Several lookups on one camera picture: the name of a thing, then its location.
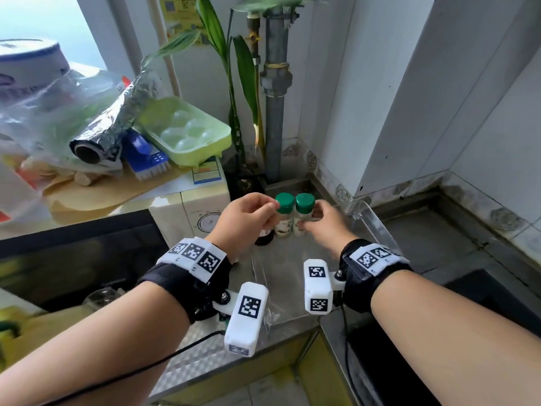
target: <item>tiled floor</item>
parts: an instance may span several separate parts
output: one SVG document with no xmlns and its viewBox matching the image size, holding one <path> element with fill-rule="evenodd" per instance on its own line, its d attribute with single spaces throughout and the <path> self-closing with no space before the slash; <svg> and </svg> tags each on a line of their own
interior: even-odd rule
<svg viewBox="0 0 541 406">
<path fill-rule="evenodd" d="M 290 368 L 250 383 L 204 406 L 310 406 L 302 385 Z"/>
</svg>

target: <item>glass jar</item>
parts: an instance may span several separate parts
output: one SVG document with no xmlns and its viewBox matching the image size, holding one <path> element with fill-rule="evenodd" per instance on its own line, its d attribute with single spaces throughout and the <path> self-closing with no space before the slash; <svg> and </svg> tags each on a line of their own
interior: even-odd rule
<svg viewBox="0 0 541 406">
<path fill-rule="evenodd" d="M 283 238 L 291 232 L 295 197 L 287 192 L 282 192 L 276 196 L 276 201 L 280 204 L 280 208 L 278 209 L 280 222 L 274 227 L 274 232 L 277 236 Z"/>
<path fill-rule="evenodd" d="M 299 228 L 300 221 L 312 219 L 315 198 L 312 194 L 299 194 L 295 197 L 295 212 L 293 216 L 293 233 L 299 237 L 306 234 L 306 230 Z"/>
</svg>

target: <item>yellow sticker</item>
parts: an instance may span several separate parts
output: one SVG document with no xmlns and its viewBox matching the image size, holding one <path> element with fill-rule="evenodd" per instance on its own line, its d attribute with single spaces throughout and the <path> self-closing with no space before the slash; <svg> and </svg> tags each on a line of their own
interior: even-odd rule
<svg viewBox="0 0 541 406">
<path fill-rule="evenodd" d="M 159 0 L 166 23 L 167 39 L 189 30 L 198 29 L 201 36 L 196 45 L 210 45 L 207 32 L 195 11 L 195 0 Z"/>
</svg>

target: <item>electrical cord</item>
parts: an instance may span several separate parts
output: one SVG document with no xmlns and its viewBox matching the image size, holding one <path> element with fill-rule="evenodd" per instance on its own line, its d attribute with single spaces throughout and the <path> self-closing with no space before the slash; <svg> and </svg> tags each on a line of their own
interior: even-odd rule
<svg viewBox="0 0 541 406">
<path fill-rule="evenodd" d="M 343 317 L 343 328 L 344 328 L 344 331 L 345 331 L 345 334 L 346 334 L 346 337 L 345 337 L 345 342 L 344 342 L 344 346 L 346 347 L 346 350 L 345 350 L 345 354 L 344 354 L 344 358 L 346 360 L 346 372 L 347 372 L 347 378 L 349 379 L 349 385 L 351 386 L 351 388 L 353 389 L 353 393 L 355 394 L 355 397 L 357 398 L 357 400 L 359 401 L 359 403 L 361 404 L 361 406 L 364 405 L 364 403 L 362 402 L 361 400 L 361 396 L 359 396 L 359 392 L 357 392 L 357 388 L 355 387 L 355 383 L 353 382 L 353 379 L 351 377 L 351 371 L 349 370 L 349 349 L 348 349 L 348 341 L 347 341 L 347 336 L 349 334 L 349 331 L 347 329 L 347 319 L 346 319 L 346 310 L 343 306 L 343 304 L 340 306 L 340 309 L 342 309 L 342 317 Z"/>
<path fill-rule="evenodd" d="M 69 395 L 62 396 L 62 397 L 60 397 L 58 399 L 55 399 L 55 400 L 52 400 L 52 401 L 49 401 L 49 402 L 41 403 L 39 406 L 55 406 L 57 404 L 67 402 L 67 401 L 69 401 L 69 400 L 71 400 L 71 399 L 73 399 L 75 397 L 85 395 L 85 394 L 90 393 L 90 392 L 92 392 L 94 390 L 104 388 L 105 386 L 111 385 L 111 384 L 119 382 L 119 381 L 123 381 L 124 379 L 128 379 L 128 378 L 133 377 L 135 375 L 138 375 L 140 373 L 146 372 L 147 370 L 152 369 L 152 368 L 162 364 L 163 362 L 166 362 L 166 361 L 174 358 L 177 355 L 180 355 L 181 353 L 185 352 L 186 350 L 191 349 L 191 348 L 199 345 L 199 343 L 202 343 L 202 342 L 206 341 L 207 339 L 212 338 L 213 336 L 216 336 L 218 334 L 223 335 L 225 333 L 226 333 L 226 331 L 213 332 L 211 334 L 206 335 L 204 338 L 201 338 L 198 341 L 190 343 L 188 346 L 185 346 L 184 348 L 177 350 L 176 352 L 172 353 L 171 355 L 167 355 L 165 358 L 160 359 L 159 361 L 151 363 L 151 364 L 149 364 L 147 366 L 143 366 L 142 368 L 135 369 L 135 370 L 133 370 L 131 372 L 127 372 L 125 374 L 118 375 L 116 377 L 112 377 L 111 379 L 107 379 L 106 381 L 91 384 L 91 385 L 89 385 L 89 386 L 87 386 L 87 387 L 85 387 L 83 389 L 79 389 L 79 390 L 77 390 L 77 391 L 75 391 L 73 393 L 70 393 Z"/>
</svg>

